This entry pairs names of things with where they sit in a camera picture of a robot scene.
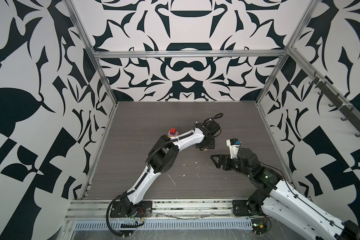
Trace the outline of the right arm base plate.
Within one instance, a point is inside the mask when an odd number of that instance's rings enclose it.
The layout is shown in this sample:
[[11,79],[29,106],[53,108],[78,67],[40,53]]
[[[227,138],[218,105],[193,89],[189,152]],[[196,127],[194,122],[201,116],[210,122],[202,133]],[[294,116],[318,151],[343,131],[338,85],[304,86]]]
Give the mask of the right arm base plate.
[[257,203],[254,200],[233,200],[233,214],[236,217],[249,217],[258,214]]

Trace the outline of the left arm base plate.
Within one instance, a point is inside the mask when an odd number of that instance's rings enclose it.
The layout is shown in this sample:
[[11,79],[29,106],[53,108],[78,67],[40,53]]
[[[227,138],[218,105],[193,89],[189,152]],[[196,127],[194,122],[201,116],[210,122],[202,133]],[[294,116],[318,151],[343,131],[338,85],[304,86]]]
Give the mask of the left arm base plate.
[[111,218],[130,218],[130,217],[144,217],[146,214],[152,212],[152,201],[141,201],[138,204],[132,204],[128,198],[122,201],[116,201],[111,207]]

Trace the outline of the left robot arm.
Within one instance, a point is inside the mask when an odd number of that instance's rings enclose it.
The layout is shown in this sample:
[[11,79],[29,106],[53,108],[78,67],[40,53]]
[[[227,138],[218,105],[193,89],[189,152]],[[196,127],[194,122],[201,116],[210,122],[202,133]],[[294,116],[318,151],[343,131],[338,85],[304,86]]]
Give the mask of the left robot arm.
[[153,182],[173,165],[178,154],[188,147],[195,146],[201,151],[215,148],[215,137],[221,132],[220,125],[213,119],[195,123],[194,127],[176,137],[163,135],[148,154],[145,168],[133,186],[123,193],[122,202],[127,206],[139,204]]

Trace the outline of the pink wood block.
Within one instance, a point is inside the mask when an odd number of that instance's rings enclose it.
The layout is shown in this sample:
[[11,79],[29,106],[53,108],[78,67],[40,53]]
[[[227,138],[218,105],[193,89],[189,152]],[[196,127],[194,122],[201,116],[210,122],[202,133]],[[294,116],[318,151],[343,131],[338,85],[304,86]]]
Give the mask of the pink wood block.
[[175,132],[175,133],[168,132],[169,138],[177,137],[178,135],[179,135],[179,132]]

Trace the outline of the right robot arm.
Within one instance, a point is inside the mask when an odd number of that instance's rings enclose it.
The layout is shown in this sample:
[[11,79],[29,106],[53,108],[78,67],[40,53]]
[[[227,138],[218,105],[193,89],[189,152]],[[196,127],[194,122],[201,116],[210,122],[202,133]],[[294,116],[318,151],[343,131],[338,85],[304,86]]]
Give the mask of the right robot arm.
[[282,175],[262,164],[250,149],[241,148],[233,157],[212,155],[211,160],[218,169],[242,174],[256,187],[248,199],[251,213],[271,217],[306,240],[360,240],[357,224],[318,207]]

